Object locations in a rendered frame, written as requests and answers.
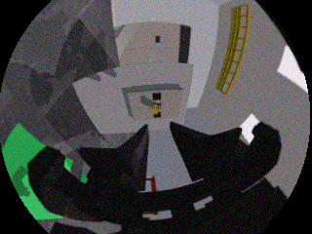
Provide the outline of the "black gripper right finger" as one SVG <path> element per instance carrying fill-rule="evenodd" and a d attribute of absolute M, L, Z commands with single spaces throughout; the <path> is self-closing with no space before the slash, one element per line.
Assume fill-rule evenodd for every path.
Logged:
<path fill-rule="evenodd" d="M 235 128 L 210 136 L 210 134 L 195 132 L 194 129 L 176 124 L 176 122 L 169 122 L 169 130 L 171 130 L 176 148 L 179 149 L 192 182 L 203 178 L 202 172 L 206 170 L 222 145 L 238 139 L 242 133 L 242 128 Z"/>

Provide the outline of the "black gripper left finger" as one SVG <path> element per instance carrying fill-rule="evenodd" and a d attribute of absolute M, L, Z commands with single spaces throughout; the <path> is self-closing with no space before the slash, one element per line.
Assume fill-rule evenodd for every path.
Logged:
<path fill-rule="evenodd" d="M 78 151 L 79 156 L 86 161 L 89 167 L 125 171 L 137 184 L 139 191 L 145 191 L 148 143 L 148 125 L 144 125 L 139 132 L 136 132 L 118 148 L 85 147 Z"/>

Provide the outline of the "grey panel with socket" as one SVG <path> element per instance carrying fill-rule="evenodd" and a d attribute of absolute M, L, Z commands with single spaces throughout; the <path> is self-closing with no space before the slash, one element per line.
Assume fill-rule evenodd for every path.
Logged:
<path fill-rule="evenodd" d="M 73 83 L 77 97 L 101 134 L 167 130 L 182 125 L 190 98 L 192 63 L 140 62 L 112 67 Z M 160 104 L 153 114 L 153 104 Z"/>

